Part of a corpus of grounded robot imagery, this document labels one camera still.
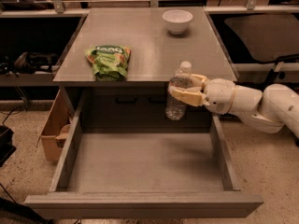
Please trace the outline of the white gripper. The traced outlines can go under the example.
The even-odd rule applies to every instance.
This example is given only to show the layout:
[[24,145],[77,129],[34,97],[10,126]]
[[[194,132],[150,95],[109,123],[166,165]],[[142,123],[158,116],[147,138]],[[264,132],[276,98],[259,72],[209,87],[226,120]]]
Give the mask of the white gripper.
[[191,80],[193,87],[169,86],[169,94],[187,105],[204,105],[213,113],[226,114],[229,112],[236,87],[233,81],[221,78],[209,80],[206,76],[198,74],[191,74]]

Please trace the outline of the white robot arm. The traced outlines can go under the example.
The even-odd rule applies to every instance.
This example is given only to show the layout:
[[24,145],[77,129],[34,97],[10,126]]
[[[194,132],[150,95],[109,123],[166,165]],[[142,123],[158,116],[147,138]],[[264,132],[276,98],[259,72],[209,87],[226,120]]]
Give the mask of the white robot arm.
[[216,114],[237,116],[244,124],[277,133],[286,126],[299,137],[299,94],[282,84],[271,84],[259,91],[233,81],[191,74],[189,88],[170,81],[169,94],[186,105],[204,106]]

